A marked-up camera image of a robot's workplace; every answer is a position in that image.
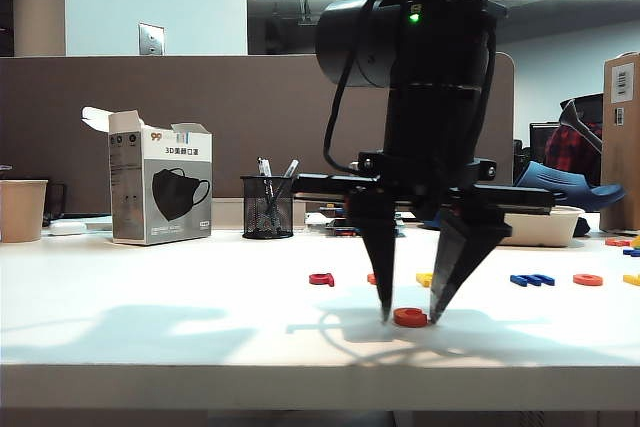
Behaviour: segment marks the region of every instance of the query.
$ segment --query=red ring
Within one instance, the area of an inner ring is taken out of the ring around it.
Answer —
[[[309,283],[313,285],[328,285],[333,287],[335,285],[333,281],[333,275],[331,274],[311,274],[309,276]]]
[[[576,284],[590,285],[594,287],[602,285],[603,283],[602,277],[600,277],[599,275],[592,275],[592,274],[576,274],[573,276],[573,281]]]
[[[403,307],[393,311],[393,321],[401,327],[424,327],[429,319],[422,309]]]

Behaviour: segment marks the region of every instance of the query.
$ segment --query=white container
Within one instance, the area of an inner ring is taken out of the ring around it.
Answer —
[[[549,215],[505,214],[504,221],[513,229],[500,245],[566,247],[571,242],[578,217],[584,210],[557,206]]]

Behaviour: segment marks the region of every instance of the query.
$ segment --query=robotic arm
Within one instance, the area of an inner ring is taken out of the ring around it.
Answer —
[[[495,177],[495,163],[475,159],[474,150],[493,76],[496,22],[505,15],[489,0],[340,0],[320,18],[318,62],[338,85],[324,154],[352,175],[301,174],[293,189],[302,198],[344,200],[376,275],[383,320],[391,310],[396,205],[410,206],[420,220],[441,216],[432,323],[511,234],[506,212],[545,214],[553,206],[546,191],[475,184]],[[346,86],[390,88],[384,147],[360,152],[357,170],[329,153]]]

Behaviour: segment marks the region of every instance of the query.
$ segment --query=black face mask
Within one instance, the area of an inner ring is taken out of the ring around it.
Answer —
[[[174,174],[174,170],[179,170],[182,175]],[[193,194],[202,183],[207,183],[207,192],[202,198],[194,202]],[[153,198],[156,201],[158,210],[164,218],[171,221],[182,217],[195,205],[198,205],[209,195],[211,184],[208,180],[198,180],[184,175],[184,170],[163,169],[153,174]]]

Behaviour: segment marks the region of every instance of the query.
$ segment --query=paper cup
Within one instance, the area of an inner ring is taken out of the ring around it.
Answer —
[[[0,180],[0,242],[40,239],[46,180]]]

